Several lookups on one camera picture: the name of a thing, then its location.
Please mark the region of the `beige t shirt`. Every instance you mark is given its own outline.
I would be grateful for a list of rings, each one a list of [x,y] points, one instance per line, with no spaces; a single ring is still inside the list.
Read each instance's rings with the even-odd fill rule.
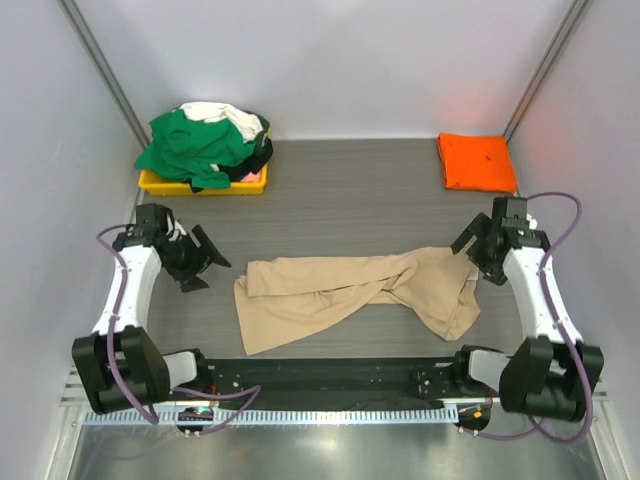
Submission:
[[[263,353],[324,331],[366,305],[401,305],[445,341],[475,323],[478,269],[463,254],[425,247],[371,257],[251,261],[234,282],[244,351]]]

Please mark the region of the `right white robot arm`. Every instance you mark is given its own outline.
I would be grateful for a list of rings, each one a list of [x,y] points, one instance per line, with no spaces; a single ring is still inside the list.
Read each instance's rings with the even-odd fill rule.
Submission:
[[[579,422],[592,411],[604,354],[573,324],[555,279],[554,245],[527,214],[526,199],[496,197],[491,213],[478,214],[451,245],[484,279],[511,287],[524,339],[513,355],[464,347],[450,380],[465,396],[489,387],[510,413]]]

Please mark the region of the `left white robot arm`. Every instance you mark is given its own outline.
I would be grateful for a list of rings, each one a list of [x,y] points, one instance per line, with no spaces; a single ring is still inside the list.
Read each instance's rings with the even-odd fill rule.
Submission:
[[[114,259],[105,306],[91,333],[74,340],[71,353],[87,400],[97,414],[135,409],[151,424],[155,405],[178,387],[188,398],[204,398],[212,376],[196,349],[163,355],[146,331],[153,288],[166,272],[183,293],[207,288],[210,266],[230,267],[201,226],[187,231],[161,204],[137,206],[133,222],[113,227],[116,237],[98,243]]]

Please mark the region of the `folded orange t shirt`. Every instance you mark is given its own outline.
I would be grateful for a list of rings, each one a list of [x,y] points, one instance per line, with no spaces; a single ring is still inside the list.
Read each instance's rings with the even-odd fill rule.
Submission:
[[[441,133],[437,148],[446,189],[516,193],[516,174],[504,137]]]

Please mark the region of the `yellow plastic bin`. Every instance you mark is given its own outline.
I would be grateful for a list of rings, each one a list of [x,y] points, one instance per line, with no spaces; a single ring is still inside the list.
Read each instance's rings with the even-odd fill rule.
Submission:
[[[192,189],[189,183],[169,182],[150,170],[140,172],[138,186],[153,196],[247,196],[262,194],[267,180],[268,162],[265,162],[260,172],[254,175],[253,181],[232,182],[229,188],[224,189]]]

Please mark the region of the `pink garment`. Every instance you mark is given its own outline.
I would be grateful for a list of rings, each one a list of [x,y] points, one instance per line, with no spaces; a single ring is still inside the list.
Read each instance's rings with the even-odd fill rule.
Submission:
[[[242,183],[259,183],[262,179],[262,172],[259,171],[257,173],[249,172],[242,179]]]

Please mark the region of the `green t shirt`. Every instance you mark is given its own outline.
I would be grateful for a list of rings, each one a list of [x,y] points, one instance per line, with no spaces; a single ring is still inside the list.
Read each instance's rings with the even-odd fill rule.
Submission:
[[[256,149],[256,141],[246,141],[230,120],[195,121],[182,109],[156,117],[150,127],[151,142],[135,168],[173,183],[189,181],[195,188],[230,187],[229,175],[219,168],[240,165]]]

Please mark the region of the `black t shirt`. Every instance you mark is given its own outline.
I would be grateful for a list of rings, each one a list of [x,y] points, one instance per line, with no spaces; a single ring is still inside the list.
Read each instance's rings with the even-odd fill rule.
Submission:
[[[194,171],[183,180],[192,193],[204,189],[227,189],[232,183],[241,182],[247,176],[258,175],[273,155],[273,144],[267,139],[263,146],[256,147],[254,152],[237,165],[225,165],[215,158],[203,158],[194,165]]]

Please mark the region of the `white t shirt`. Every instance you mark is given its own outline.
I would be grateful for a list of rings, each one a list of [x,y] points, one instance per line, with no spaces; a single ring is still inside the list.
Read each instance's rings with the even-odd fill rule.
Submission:
[[[241,134],[244,143],[254,141],[260,134],[269,131],[258,115],[245,112],[227,103],[187,102],[182,104],[180,109],[192,121],[218,123],[228,120]]]

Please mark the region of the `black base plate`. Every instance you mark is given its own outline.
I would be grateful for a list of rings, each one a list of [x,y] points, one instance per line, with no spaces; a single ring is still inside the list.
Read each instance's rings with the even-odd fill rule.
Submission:
[[[224,395],[260,386],[251,410],[429,410],[451,399],[498,395],[465,376],[458,356],[206,359],[200,373],[187,389]]]

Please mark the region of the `left aluminium frame post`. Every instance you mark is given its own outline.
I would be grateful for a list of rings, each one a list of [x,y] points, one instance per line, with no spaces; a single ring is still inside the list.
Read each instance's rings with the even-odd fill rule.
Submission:
[[[57,4],[67,18],[135,139],[142,148],[146,147],[150,142],[149,137],[77,2],[74,0],[58,0]]]

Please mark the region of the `aluminium frame post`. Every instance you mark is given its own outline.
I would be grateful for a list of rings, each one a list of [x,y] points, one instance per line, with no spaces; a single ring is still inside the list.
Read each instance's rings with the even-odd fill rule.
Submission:
[[[592,0],[573,0],[570,2],[569,8],[553,34],[513,114],[506,124],[503,136],[507,143],[516,134],[592,4]]]
[[[146,147],[150,142],[149,137],[77,2],[74,0],[58,0],[57,4],[67,18],[135,139],[142,148]]]

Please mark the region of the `right aluminium frame post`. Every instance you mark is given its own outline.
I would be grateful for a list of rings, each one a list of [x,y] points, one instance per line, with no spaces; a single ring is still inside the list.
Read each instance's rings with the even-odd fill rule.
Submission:
[[[553,34],[513,114],[506,124],[503,136],[507,143],[516,134],[592,4],[592,0],[573,0],[570,2],[569,8]]]

